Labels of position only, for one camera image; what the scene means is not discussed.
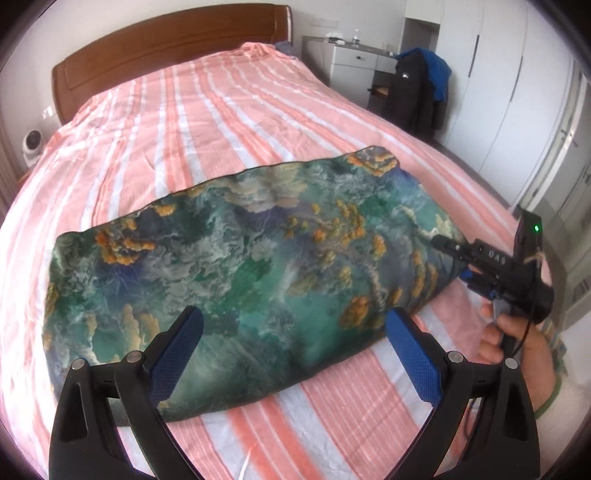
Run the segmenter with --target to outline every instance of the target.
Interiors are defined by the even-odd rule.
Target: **bracelet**
[[[552,390],[552,394],[550,395],[550,398],[548,400],[545,401],[545,403],[538,408],[538,410],[536,410],[534,412],[534,416],[535,419],[539,419],[546,410],[548,410],[550,408],[550,406],[552,405],[552,403],[554,403],[554,400],[556,400],[556,397],[558,397],[558,394],[560,393],[560,387],[562,386],[562,377],[560,375],[556,375],[556,383],[554,384],[554,390]]]

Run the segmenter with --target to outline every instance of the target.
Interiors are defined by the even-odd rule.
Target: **pink striped bedsheet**
[[[515,221],[458,166],[270,46],[245,44],[88,101],[52,137],[0,230],[0,417],[32,466],[47,477],[56,402],[41,328],[59,234],[206,179],[367,145],[391,150],[469,239],[511,249]],[[479,303],[455,281],[416,320],[473,358]],[[171,429],[206,478],[381,480],[429,412],[382,341],[263,401]],[[121,435],[147,470],[129,430]]]

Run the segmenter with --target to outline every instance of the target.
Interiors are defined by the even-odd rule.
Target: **pillow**
[[[296,54],[294,53],[294,47],[293,45],[288,42],[288,41],[279,41],[277,43],[274,43],[273,46],[275,47],[275,49],[278,52],[281,52],[285,55],[288,55],[290,57],[295,57]]]
[[[57,395],[77,357],[144,349],[187,305],[205,332],[167,421],[259,400],[384,336],[461,265],[448,215],[382,147],[206,181],[86,232],[58,237],[43,329]]]

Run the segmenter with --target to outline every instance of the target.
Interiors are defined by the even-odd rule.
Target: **white wardrobe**
[[[526,0],[443,0],[436,53],[452,69],[437,140],[516,204],[563,114],[568,48]]]

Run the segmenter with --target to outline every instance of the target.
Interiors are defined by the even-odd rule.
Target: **blue jacket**
[[[412,48],[411,50],[403,51],[396,55],[396,59],[399,60],[406,55],[410,55],[414,51],[419,50],[425,61],[427,62],[427,70],[429,72],[429,80],[435,87],[433,92],[433,100],[447,102],[447,81],[452,74],[451,68],[447,65],[445,60],[435,55],[431,50],[426,48]]]

